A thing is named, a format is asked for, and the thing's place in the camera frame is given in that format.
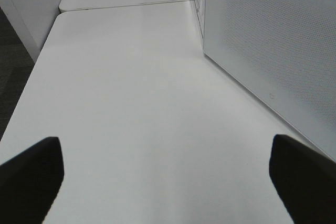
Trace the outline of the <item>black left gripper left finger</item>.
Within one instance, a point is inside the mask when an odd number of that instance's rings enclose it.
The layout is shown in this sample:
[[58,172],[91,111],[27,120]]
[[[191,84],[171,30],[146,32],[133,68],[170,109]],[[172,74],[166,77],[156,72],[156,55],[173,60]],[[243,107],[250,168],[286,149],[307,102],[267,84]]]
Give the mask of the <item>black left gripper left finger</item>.
[[1,165],[1,223],[43,223],[64,180],[58,137],[47,137]]

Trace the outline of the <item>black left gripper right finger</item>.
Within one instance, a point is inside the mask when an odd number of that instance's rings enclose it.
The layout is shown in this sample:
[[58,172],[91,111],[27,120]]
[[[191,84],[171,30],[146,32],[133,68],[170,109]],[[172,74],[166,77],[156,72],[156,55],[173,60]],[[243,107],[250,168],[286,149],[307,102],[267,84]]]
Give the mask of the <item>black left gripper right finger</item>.
[[335,162],[288,135],[273,138],[269,176],[294,223],[335,223]]

